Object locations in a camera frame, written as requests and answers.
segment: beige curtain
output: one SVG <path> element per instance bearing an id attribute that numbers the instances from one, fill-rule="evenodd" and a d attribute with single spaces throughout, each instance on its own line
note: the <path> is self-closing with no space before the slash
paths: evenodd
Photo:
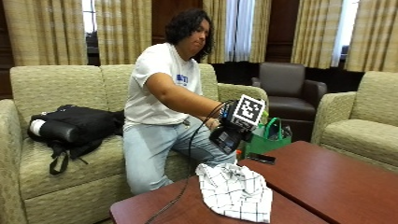
<path id="1" fill-rule="evenodd" d="M 266 61 L 271 14 L 272 0 L 256 0 L 252 47 L 250 56 L 251 63 L 263 63 Z"/>
<path id="2" fill-rule="evenodd" d="M 292 63 L 331 68 L 344 0 L 300 1 Z"/>
<path id="3" fill-rule="evenodd" d="M 152 1 L 96 1 L 102 64 L 136 63 L 152 44 Z"/>
<path id="4" fill-rule="evenodd" d="M 3 0 L 15 65 L 87 64 L 82 0 Z"/>
<path id="5" fill-rule="evenodd" d="M 347 68 L 398 72 L 398 0 L 361 0 Z"/>
<path id="6" fill-rule="evenodd" d="M 203 9 L 208 12 L 214 22 L 215 30 L 215 48 L 203 63 L 226 62 L 226 27 L 227 27 L 227 0 L 203 0 Z"/>

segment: man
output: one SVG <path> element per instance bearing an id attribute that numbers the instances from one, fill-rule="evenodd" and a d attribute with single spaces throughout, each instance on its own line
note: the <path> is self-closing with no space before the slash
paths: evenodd
<path id="1" fill-rule="evenodd" d="M 124 114 L 124 156 L 127 181 L 134 194 L 172 182 L 164 174 L 171 148 L 188 155 L 191 137 L 220 102 L 202 96 L 200 67 L 214 48 L 214 26 L 202 9 L 182 12 L 166 27 L 167 43 L 150 47 L 138 59 L 130 80 Z M 192 157 L 216 166 L 235 162 L 210 141 L 219 126 L 211 118 L 191 148 Z"/>

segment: black backpack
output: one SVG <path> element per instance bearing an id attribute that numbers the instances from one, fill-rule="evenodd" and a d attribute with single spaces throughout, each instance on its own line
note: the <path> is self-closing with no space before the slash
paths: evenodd
<path id="1" fill-rule="evenodd" d="M 34 115 L 30 121 L 29 136 L 46 142 L 53 148 L 50 173 L 63 173 L 69 166 L 69 158 L 82 160 L 92 152 L 111 134 L 122 134 L 124 112 L 110 112 L 76 105 L 63 105 L 54 112 Z M 55 169 L 59 158 L 65 156 L 61 170 Z"/>

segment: cell phone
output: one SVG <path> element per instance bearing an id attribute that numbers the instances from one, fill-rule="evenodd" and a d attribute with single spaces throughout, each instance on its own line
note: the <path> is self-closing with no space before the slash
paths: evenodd
<path id="1" fill-rule="evenodd" d="M 268 163 L 275 165 L 276 157 L 266 156 L 255 152 L 250 152 L 247 158 L 255 161 L 260 161 L 263 163 Z"/>

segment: table surface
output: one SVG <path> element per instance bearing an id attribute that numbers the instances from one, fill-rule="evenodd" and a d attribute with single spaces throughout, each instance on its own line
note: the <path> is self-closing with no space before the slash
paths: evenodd
<path id="1" fill-rule="evenodd" d="M 267 153 L 276 164 L 244 160 L 268 186 L 331 223 L 395 223 L 398 174 L 307 142 Z"/>
<path id="2" fill-rule="evenodd" d="M 146 223 L 147 220 L 176 199 L 186 180 L 138 195 L 111 206 L 111 216 L 118 224 Z M 328 223 L 277 192 L 273 193 L 272 223 Z M 176 204 L 151 223 L 207 224 L 255 223 L 215 213 L 203 201 L 200 179 L 190 178 L 188 188 Z"/>

